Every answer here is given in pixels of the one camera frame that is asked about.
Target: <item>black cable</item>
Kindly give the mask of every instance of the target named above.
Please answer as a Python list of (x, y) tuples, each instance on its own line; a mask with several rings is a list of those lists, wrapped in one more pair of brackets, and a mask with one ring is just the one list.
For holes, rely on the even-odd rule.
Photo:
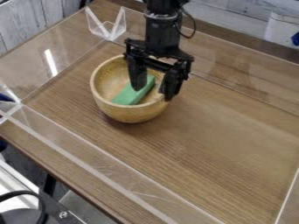
[(32, 195), (33, 197), (36, 197), (40, 200), (40, 202), (41, 202), (41, 214), (40, 214), (40, 217), (39, 217), (39, 220), (37, 220), (36, 224), (44, 224), (44, 222), (46, 222), (46, 203), (43, 201), (41, 196), (37, 193), (31, 192), (31, 191), (9, 192), (4, 195), (0, 195), (0, 202), (3, 202), (5, 200), (9, 200), (11, 198), (17, 197), (20, 195)]
[(186, 34), (182, 32), (178, 23), (174, 23), (174, 24), (175, 24), (175, 27), (176, 27), (178, 32), (180, 33), (180, 35), (182, 35), (183, 37), (186, 37), (187, 39), (191, 39), (191, 38), (194, 37), (195, 33), (196, 33), (196, 30), (198, 30), (196, 21), (195, 21), (192, 15), (191, 15), (191, 13), (183, 8), (182, 5), (180, 5), (180, 9), (182, 9), (183, 14), (184, 14), (184, 15), (191, 19), (191, 21), (192, 21), (192, 34), (191, 34), (191, 36), (186, 35)]

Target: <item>bowl rim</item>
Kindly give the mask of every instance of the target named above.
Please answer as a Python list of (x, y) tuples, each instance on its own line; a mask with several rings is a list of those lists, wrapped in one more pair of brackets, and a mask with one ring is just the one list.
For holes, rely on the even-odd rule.
[(112, 60), (116, 60), (119, 58), (124, 58), (124, 55), (120, 54), (120, 55), (112, 57), (111, 59), (106, 60), (98, 66), (98, 68), (94, 70), (92, 75), (91, 75), (91, 78), (90, 78), (91, 92), (92, 92), (94, 96), (96, 96), (110, 106), (119, 107), (119, 108), (124, 108), (124, 109), (138, 109), (138, 108), (143, 108), (143, 107), (151, 106), (151, 105), (156, 104), (158, 102), (163, 101), (164, 100), (164, 95), (162, 94), (159, 98), (156, 98), (154, 101), (150, 101), (147, 103), (138, 104), (138, 105), (120, 105), (120, 104), (114, 103), (112, 101), (108, 101), (103, 96), (100, 96), (99, 91), (98, 91), (96, 86), (95, 86), (95, 79), (96, 79), (96, 76), (98, 76), (98, 73), (99, 73), (99, 69), (107, 63), (110, 63)]

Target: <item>green sponge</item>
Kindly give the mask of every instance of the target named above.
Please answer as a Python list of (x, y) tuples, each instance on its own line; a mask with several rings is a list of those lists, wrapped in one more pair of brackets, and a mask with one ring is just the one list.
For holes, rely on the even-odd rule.
[(112, 102), (120, 105), (136, 105), (142, 99), (146, 97), (146, 94), (150, 92), (150, 90), (155, 86), (155, 77), (148, 74), (147, 75), (147, 84), (144, 88), (142, 88), (139, 91), (135, 91), (131, 83), (126, 85), (120, 93), (114, 98)]

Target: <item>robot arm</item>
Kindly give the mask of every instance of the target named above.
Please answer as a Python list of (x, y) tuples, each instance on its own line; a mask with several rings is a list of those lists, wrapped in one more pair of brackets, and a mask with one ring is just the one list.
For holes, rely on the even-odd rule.
[[(147, 68), (164, 73), (159, 92), (170, 101), (188, 80), (194, 57), (180, 50), (183, 5), (188, 0), (146, 0), (146, 40), (126, 40), (126, 59), (132, 88), (146, 86)], [(174, 65), (151, 58), (175, 59)]]

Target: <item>wooden bowl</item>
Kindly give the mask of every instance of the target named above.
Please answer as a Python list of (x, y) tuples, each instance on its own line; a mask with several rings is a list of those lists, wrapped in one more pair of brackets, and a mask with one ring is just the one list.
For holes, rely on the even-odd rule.
[(111, 102), (130, 82), (127, 61), (123, 55), (107, 60), (91, 76), (90, 85), (98, 106), (111, 118), (122, 123), (148, 121), (167, 108), (168, 102), (164, 101), (164, 95), (158, 93), (164, 74), (152, 69), (148, 69), (148, 73), (155, 76), (155, 86), (144, 99), (134, 106)]

